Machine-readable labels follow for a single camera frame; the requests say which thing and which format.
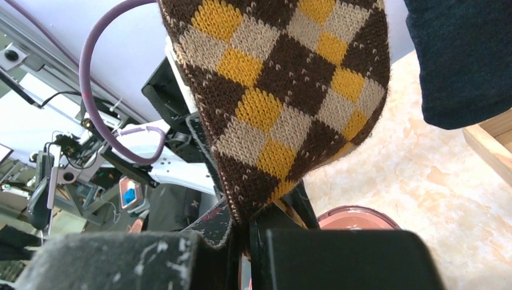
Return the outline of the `brown yellow argyle sock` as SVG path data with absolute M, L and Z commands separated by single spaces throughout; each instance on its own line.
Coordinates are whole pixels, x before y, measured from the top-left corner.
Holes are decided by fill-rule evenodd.
M 383 1 L 159 1 L 222 191 L 248 226 L 371 134 L 388 94 Z

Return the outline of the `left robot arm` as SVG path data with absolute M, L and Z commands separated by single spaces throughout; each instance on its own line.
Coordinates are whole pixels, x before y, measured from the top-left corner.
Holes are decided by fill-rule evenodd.
M 286 178 L 293 159 L 285 156 L 283 164 L 279 154 L 273 153 L 280 145 L 267 136 L 263 136 L 257 149 L 263 151 L 263 159 L 255 164 L 247 164 L 242 160 L 243 149 L 249 146 L 249 141 L 239 133 L 244 128 L 243 123 L 235 122 L 235 144 L 229 143 L 228 151 L 223 153 L 221 144 L 210 150 L 200 151 L 204 163 L 188 163 L 173 153 L 165 145 L 167 130 L 153 123 L 142 124 L 127 130 L 122 130 L 120 136 L 128 136 L 137 132 L 154 132 L 159 135 L 156 152 L 151 157 L 143 157 L 132 152 L 129 147 L 120 143 L 117 136 L 104 124 L 99 115 L 92 96 L 90 81 L 91 55 L 86 54 L 80 59 L 79 83 L 82 99 L 90 119 L 102 137 L 116 150 L 117 157 L 129 164 L 139 163 L 149 165 L 150 179 L 161 184 L 180 185 L 209 195 L 215 195 L 215 187 L 226 195 L 226 202 L 233 221 L 238 227 L 245 227 L 251 219 L 260 214 L 265 207 L 279 201 L 299 183 Z

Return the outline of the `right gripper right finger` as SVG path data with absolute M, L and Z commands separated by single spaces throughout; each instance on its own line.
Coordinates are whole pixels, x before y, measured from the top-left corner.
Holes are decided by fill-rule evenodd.
M 443 289 L 423 241 L 404 230 L 308 230 L 279 208 L 249 226 L 254 289 Z

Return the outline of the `pink plastic laundry basket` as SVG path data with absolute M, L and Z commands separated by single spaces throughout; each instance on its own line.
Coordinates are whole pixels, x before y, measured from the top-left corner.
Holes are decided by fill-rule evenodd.
M 360 205 L 333 208 L 319 215 L 317 220 L 323 230 L 401 230 L 386 214 Z

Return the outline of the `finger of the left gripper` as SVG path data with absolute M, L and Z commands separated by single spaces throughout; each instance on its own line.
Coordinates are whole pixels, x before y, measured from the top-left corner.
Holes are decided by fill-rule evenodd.
M 300 181 L 293 190 L 285 195 L 284 200 L 298 213 L 298 216 L 308 229 L 320 229 L 310 198 L 307 195 L 304 181 Z

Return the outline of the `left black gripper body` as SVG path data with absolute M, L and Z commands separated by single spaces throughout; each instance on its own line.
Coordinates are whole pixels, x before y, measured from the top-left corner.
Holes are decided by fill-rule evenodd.
M 219 191 L 219 177 L 213 159 L 206 148 L 202 126 L 196 112 L 189 109 L 179 76 L 165 57 L 143 85 L 141 92 L 163 121 L 169 126 L 165 148 L 186 163 L 206 167 L 207 188 Z

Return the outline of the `wooden hanger rack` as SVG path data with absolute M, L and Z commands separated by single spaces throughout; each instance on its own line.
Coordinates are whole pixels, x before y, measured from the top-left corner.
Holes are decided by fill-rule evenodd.
M 511 110 L 462 129 L 466 143 L 511 185 Z

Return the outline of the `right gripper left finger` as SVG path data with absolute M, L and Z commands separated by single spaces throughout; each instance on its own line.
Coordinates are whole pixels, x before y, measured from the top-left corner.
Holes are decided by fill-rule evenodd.
M 16 289 L 238 289 L 239 254 L 220 201 L 180 232 L 94 232 L 50 239 Z

